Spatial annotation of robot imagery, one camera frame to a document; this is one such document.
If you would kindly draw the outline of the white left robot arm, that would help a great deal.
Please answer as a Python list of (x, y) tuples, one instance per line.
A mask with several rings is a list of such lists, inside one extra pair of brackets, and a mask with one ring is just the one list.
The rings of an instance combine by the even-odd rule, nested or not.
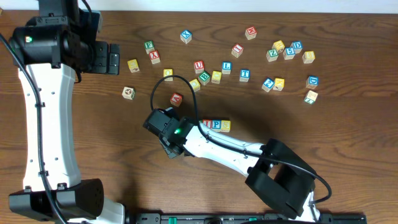
[(104, 196), (99, 179), (82, 179), (75, 157), (72, 92), (84, 73), (117, 75), (120, 48), (98, 41), (102, 16), (77, 1), (40, 0), (39, 15), (4, 45), (19, 69), (27, 119), (23, 188), (12, 212), (39, 222), (129, 223), (124, 205)]

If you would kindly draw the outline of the blue P wooden block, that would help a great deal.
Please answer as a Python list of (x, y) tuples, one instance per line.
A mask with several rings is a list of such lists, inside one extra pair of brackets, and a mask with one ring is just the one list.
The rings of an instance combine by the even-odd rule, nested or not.
[(211, 129), (216, 132), (221, 131), (221, 120), (214, 119), (211, 123)]

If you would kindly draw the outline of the yellow block mid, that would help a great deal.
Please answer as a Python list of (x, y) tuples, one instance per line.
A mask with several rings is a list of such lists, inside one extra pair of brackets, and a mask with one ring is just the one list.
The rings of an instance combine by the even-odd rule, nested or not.
[(231, 121), (229, 120), (222, 120), (221, 121), (221, 132), (230, 132), (231, 130)]

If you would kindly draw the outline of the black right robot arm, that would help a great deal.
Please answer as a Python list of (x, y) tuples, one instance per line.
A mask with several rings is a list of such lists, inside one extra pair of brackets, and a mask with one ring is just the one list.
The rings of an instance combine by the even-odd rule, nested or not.
[(173, 108), (153, 110), (143, 127), (159, 138), (169, 158), (185, 154), (218, 162), (245, 176), (246, 185), (271, 209), (291, 220), (319, 221), (313, 200), (316, 172), (284, 143), (234, 139), (179, 118)]

